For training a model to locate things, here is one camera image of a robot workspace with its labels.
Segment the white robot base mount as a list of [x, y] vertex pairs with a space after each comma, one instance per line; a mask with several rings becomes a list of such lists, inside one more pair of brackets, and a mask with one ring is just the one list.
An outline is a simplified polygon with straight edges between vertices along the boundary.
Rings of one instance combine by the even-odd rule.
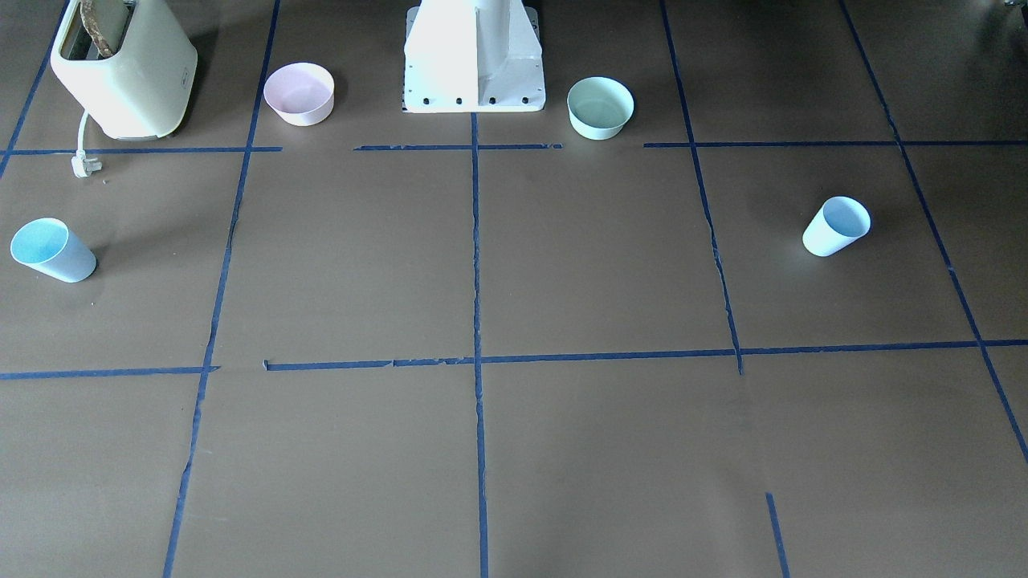
[[547, 100], [539, 15], [521, 1], [423, 1], [406, 14], [402, 107], [522, 113]]

